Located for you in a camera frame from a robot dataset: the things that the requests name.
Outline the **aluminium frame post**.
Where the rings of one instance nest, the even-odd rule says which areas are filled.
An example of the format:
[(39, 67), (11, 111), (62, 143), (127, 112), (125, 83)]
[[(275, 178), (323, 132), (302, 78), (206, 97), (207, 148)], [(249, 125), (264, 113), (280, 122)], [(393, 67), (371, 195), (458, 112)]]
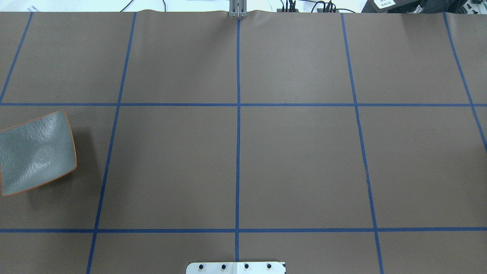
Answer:
[(231, 18), (247, 17), (247, 0), (229, 0), (229, 16)]

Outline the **grey square plate orange rim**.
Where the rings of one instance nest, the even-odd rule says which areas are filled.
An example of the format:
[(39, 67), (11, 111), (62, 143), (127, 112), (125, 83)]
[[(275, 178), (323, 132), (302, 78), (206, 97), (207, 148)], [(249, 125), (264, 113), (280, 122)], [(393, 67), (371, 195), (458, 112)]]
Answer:
[(12, 196), (55, 181), (78, 166), (65, 110), (1, 131), (1, 194)]

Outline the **black computer box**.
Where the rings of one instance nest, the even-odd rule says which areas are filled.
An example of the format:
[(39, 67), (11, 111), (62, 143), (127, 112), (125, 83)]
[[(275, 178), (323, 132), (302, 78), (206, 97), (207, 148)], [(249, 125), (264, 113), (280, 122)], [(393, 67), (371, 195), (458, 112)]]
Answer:
[(416, 13), (426, 0), (367, 0), (361, 13)]

